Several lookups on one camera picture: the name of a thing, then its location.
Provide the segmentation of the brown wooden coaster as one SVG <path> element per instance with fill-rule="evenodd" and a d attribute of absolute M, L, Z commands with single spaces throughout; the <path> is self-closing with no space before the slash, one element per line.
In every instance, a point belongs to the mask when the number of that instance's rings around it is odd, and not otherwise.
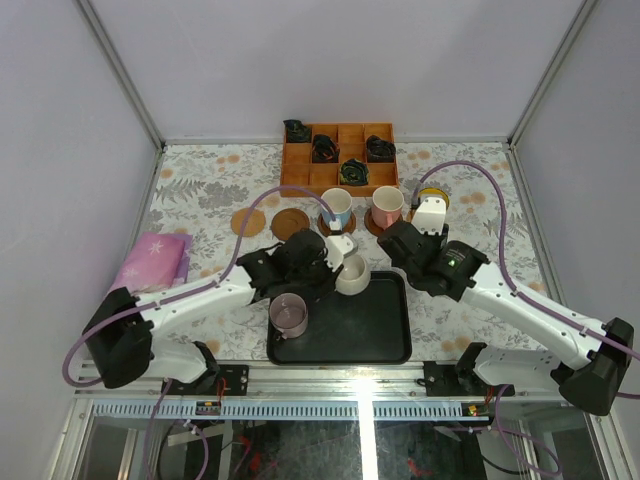
<path fill-rule="evenodd" d="M 318 227 L 320 233 L 323 236 L 328 237 L 331 234 L 331 230 L 330 230 L 329 226 L 325 223 L 325 221 L 324 221 L 324 219 L 323 219 L 323 217 L 321 215 L 318 216 L 316 224 L 317 224 L 317 227 Z M 341 233 L 342 234 L 344 234 L 344 233 L 349 233 L 349 234 L 353 233 L 355 231 L 355 229 L 356 229 L 356 224 L 357 224 L 357 222 L 356 222 L 355 214 L 352 213 L 350 215 L 350 218 L 347 221 L 346 225 L 342 228 Z"/>
<path fill-rule="evenodd" d="M 280 241 L 288 240 L 293 234 L 308 229 L 308 215 L 298 208 L 287 208 L 279 211 L 271 222 L 271 231 Z"/>
<path fill-rule="evenodd" d="M 386 211 L 371 207 L 364 216 L 364 224 L 372 235 L 378 237 L 394 223 L 402 219 L 401 210 Z"/>

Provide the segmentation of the purple glass mug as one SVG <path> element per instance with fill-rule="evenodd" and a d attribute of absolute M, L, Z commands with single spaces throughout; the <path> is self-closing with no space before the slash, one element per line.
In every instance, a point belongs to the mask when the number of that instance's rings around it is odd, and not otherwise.
<path fill-rule="evenodd" d="M 269 320 L 279 339 L 288 340 L 302 336 L 308 326 L 305 300 L 294 293 L 277 296 L 270 303 Z"/>

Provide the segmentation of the cream speckled mug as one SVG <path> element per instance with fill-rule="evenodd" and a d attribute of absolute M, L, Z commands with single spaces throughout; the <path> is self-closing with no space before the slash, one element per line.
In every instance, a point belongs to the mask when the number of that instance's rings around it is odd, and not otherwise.
<path fill-rule="evenodd" d="M 355 296 L 362 293 L 371 280 L 371 270 L 367 261 L 353 254 L 343 262 L 343 269 L 336 278 L 336 291 L 342 295 Z"/>

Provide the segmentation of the light blue mug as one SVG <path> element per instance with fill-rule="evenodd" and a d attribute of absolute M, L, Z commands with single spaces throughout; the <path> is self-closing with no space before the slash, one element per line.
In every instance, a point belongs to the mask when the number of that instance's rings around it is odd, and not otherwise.
<path fill-rule="evenodd" d="M 336 219 L 340 221 L 341 228 L 344 229 L 352 214 L 353 199 L 350 193 L 342 188 L 331 188 L 326 190 L 321 198 L 330 207 Z"/>

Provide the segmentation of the yellow black mug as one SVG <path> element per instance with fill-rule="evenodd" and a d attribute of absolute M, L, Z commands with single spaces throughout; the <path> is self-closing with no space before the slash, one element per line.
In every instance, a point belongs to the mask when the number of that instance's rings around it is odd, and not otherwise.
<path fill-rule="evenodd" d="M 424 202 L 427 198 L 438 198 L 443 200 L 446 208 L 449 208 L 450 199 L 446 192 L 436 187 L 426 187 L 419 192 L 420 202 Z"/>

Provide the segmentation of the pink ceramic mug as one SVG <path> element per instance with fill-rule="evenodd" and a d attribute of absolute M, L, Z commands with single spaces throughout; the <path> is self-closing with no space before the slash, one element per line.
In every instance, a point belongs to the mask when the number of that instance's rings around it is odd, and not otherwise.
<path fill-rule="evenodd" d="M 372 195 L 372 220 L 378 227 L 387 229 L 400 219 L 403 206 L 404 196 L 398 188 L 381 186 Z"/>

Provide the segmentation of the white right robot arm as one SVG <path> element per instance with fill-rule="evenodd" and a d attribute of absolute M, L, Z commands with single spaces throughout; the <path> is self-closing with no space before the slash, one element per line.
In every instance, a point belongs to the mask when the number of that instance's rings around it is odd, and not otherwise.
<path fill-rule="evenodd" d="M 444 235 L 419 232 L 399 220 L 378 238 L 409 285 L 483 310 L 543 345 L 504 350 L 469 344 L 455 366 L 458 387 L 478 394 L 488 386 L 558 392 L 573 406 L 605 416 L 631 363 L 634 329 L 580 315 L 528 287 L 510 286 L 500 266 L 475 248 Z"/>

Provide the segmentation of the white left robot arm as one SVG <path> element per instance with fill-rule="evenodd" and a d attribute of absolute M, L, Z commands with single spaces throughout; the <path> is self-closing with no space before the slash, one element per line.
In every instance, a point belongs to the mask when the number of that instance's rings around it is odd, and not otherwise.
<path fill-rule="evenodd" d="M 83 332 L 100 383 L 118 389 L 155 375 L 197 394 L 212 392 L 220 367 L 211 350 L 199 341 L 176 343 L 171 331 L 285 293 L 317 301 L 334 291 L 344 260 L 356 250 L 348 234 L 304 229 L 208 279 L 138 296 L 125 287 L 112 291 Z"/>

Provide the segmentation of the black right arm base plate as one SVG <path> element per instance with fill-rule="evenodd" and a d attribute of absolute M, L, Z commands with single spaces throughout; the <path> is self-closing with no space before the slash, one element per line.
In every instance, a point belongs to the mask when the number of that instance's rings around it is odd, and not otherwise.
<path fill-rule="evenodd" d="M 436 361 L 423 363 L 423 380 L 426 394 L 435 397 L 484 397 L 490 389 L 497 393 L 501 388 L 485 382 L 473 370 Z"/>

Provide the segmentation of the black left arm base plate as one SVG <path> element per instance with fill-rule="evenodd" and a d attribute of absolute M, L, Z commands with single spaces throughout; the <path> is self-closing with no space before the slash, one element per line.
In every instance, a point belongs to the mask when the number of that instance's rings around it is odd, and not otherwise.
<path fill-rule="evenodd" d="M 164 381 L 161 390 L 169 395 L 234 397 L 245 396 L 248 389 L 247 365 L 223 364 L 213 369 L 188 367 L 177 371 L 177 377 Z"/>

